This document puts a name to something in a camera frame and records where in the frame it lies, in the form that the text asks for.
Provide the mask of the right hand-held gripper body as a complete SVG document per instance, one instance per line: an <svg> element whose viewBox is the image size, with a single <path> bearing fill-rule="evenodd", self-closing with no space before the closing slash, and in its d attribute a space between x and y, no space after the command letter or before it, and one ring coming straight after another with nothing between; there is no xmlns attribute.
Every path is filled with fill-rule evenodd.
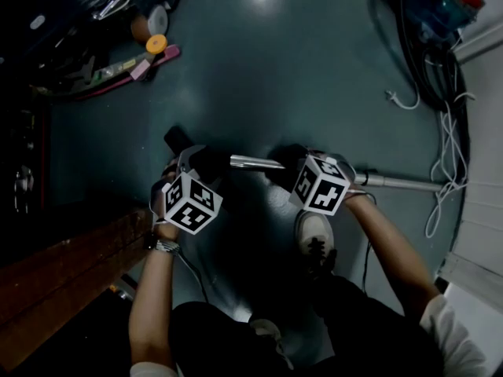
<svg viewBox="0 0 503 377"><path fill-rule="evenodd" d="M352 167L338 154L306 155L295 164L298 175L288 201L301 210L333 216L353 183Z"/></svg>

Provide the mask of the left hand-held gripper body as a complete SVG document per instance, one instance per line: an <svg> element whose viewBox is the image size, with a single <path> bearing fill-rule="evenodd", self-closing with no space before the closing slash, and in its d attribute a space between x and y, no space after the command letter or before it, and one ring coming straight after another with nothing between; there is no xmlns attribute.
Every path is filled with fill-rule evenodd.
<svg viewBox="0 0 503 377"><path fill-rule="evenodd" d="M150 210L155 224L170 223L196 235L216 219L223 198L194 175L177 171L174 180L161 178L152 186Z"/></svg>

